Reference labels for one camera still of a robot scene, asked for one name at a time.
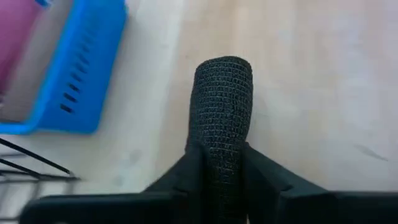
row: basket slot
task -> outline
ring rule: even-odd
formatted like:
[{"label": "basket slot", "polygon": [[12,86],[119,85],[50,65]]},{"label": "basket slot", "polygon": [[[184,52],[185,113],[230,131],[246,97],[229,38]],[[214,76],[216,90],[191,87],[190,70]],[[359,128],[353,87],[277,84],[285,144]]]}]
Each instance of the basket slot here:
[{"label": "basket slot", "polygon": [[71,102],[77,103],[76,98],[71,96],[71,95],[69,95],[68,93],[63,93],[63,97],[65,97],[65,99],[67,99],[67,100],[69,100]]},{"label": "basket slot", "polygon": [[62,110],[64,110],[64,111],[68,112],[68,113],[73,113],[72,108],[70,108],[70,107],[67,106],[67,105],[64,105],[63,103],[60,104],[60,108],[61,108]]},{"label": "basket slot", "polygon": [[86,68],[85,68],[81,63],[77,62],[77,63],[75,64],[75,67],[77,68],[77,70],[78,70],[79,72],[87,74]]},{"label": "basket slot", "polygon": [[88,45],[86,43],[81,43],[80,44],[80,48],[85,52],[85,53],[89,53],[90,52],[90,48],[88,47]]},{"label": "basket slot", "polygon": [[79,57],[80,61],[83,62],[85,65],[89,65],[90,64],[88,59],[82,53],[78,53],[78,57]]},{"label": "basket slot", "polygon": [[83,41],[87,44],[93,44],[93,38],[89,37],[88,35],[83,35]]},{"label": "basket slot", "polygon": [[80,89],[79,88],[77,88],[77,86],[75,86],[74,84],[72,84],[72,83],[69,83],[69,88],[71,88],[73,91],[75,91],[75,92],[80,92]]},{"label": "basket slot", "polygon": [[78,76],[75,72],[72,72],[70,74],[70,76],[72,76],[72,78],[78,82],[82,82],[82,79],[80,78],[80,76]]},{"label": "basket slot", "polygon": [[91,37],[95,37],[97,35],[95,29],[92,29],[92,27],[87,27],[86,28],[86,33],[90,35]]}]

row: pink object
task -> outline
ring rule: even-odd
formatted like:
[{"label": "pink object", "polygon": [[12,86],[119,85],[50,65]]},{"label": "pink object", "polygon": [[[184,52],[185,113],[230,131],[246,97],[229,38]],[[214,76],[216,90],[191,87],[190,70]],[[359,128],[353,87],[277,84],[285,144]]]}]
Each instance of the pink object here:
[{"label": "pink object", "polygon": [[0,94],[41,11],[35,0],[0,0]]}]

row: floor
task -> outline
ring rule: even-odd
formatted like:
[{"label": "floor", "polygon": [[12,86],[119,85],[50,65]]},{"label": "floor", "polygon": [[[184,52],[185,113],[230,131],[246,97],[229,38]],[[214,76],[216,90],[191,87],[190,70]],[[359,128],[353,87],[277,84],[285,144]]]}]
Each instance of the floor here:
[{"label": "floor", "polygon": [[127,2],[98,132],[1,136],[77,193],[138,192],[179,159],[195,68],[222,55],[253,67],[255,149],[330,190],[398,190],[398,1]]}]

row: wooden floor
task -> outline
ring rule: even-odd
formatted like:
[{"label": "wooden floor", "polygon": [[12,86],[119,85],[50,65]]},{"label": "wooden floor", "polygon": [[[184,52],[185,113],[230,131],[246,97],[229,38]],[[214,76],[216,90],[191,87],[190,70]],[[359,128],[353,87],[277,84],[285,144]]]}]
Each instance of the wooden floor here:
[{"label": "wooden floor", "polygon": [[86,179],[137,192],[181,155],[195,69],[248,60],[248,141],[327,189],[398,190],[398,1],[127,0],[131,16],[92,136],[2,136]]}]

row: blue basket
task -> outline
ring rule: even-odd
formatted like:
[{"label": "blue basket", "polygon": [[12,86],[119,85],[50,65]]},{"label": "blue basket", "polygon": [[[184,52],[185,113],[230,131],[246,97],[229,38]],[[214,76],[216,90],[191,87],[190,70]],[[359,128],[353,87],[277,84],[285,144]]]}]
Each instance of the blue basket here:
[{"label": "blue basket", "polygon": [[124,0],[74,0],[30,118],[0,133],[94,132],[126,18]]}]

